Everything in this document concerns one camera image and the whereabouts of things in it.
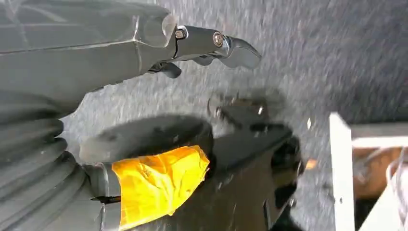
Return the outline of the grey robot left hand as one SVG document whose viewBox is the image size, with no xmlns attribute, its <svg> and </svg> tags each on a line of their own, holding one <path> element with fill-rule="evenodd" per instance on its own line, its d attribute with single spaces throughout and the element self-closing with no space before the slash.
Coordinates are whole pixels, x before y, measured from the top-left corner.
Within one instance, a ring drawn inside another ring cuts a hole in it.
<svg viewBox="0 0 408 231">
<path fill-rule="evenodd" d="M 146 73 L 177 78 L 177 61 L 214 59 L 253 69 L 261 55 L 141 1 L 1 1 L 1 230 L 118 230 L 121 191 L 110 161 L 79 164 L 60 138 L 61 118 L 106 85 Z"/>
</svg>

